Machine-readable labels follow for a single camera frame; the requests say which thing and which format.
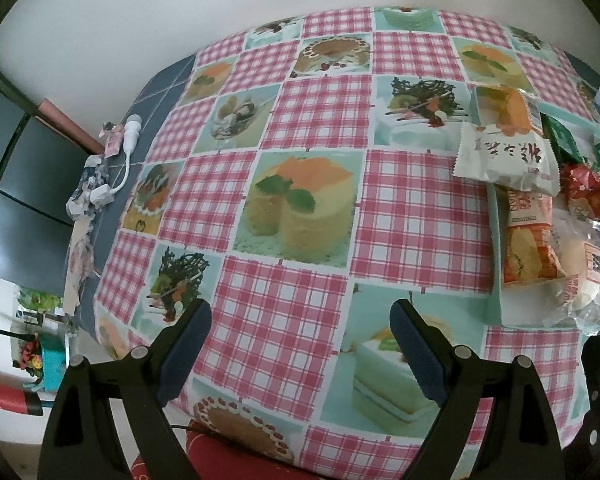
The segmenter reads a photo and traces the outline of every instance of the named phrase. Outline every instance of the tablecloth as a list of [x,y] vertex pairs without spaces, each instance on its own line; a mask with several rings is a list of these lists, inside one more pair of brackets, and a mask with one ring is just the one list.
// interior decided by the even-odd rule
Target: tablecloth
[[[443,114],[408,100],[391,113],[432,83]],[[204,298],[213,327],[181,409],[318,474],[394,479],[437,413],[388,331],[389,307],[410,298],[453,344],[532,358],[570,441],[588,409],[579,333],[483,319],[486,190],[452,176],[476,84],[513,84],[543,112],[600,128],[560,48],[476,16],[332,10],[200,51],[120,217],[94,295],[99,341],[120,357]]]

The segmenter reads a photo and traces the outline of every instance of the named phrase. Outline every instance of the red handle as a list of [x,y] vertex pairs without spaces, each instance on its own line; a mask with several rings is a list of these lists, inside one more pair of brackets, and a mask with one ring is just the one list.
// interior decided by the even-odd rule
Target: red handle
[[24,415],[42,416],[42,403],[38,394],[0,384],[0,409]]

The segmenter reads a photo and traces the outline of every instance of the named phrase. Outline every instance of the blue gripper pad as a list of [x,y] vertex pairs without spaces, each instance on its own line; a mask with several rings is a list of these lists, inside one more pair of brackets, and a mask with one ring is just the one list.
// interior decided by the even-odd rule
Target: blue gripper pad
[[422,393],[441,408],[447,398],[445,372],[442,364],[411,318],[397,302],[391,306],[389,324],[395,341],[402,354],[407,358]]
[[180,395],[210,330],[211,307],[203,301],[162,363],[155,393],[161,406]]

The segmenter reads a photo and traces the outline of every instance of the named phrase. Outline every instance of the white snack package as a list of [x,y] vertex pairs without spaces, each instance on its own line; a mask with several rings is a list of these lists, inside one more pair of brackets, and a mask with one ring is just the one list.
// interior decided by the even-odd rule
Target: white snack package
[[535,131],[506,135],[494,124],[462,123],[454,176],[556,196],[558,163],[548,139]]
[[546,326],[571,317],[585,335],[600,331],[600,222],[554,210],[552,237],[566,278],[555,282],[557,309]]

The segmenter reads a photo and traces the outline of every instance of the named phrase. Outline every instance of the silver screw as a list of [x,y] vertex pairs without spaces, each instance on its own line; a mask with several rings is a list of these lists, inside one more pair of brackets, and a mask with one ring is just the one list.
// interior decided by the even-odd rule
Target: silver screw
[[461,359],[468,359],[472,354],[471,349],[464,345],[457,346],[454,353]]
[[83,361],[84,361],[83,355],[80,355],[80,354],[72,355],[71,358],[69,359],[69,366],[73,366],[73,367],[80,366]]
[[531,359],[529,359],[526,355],[519,355],[518,364],[523,368],[531,368],[531,365],[533,363],[531,362]]
[[149,353],[149,349],[146,346],[136,346],[132,351],[131,351],[131,357],[133,359],[142,359],[143,357],[146,357],[146,355]]

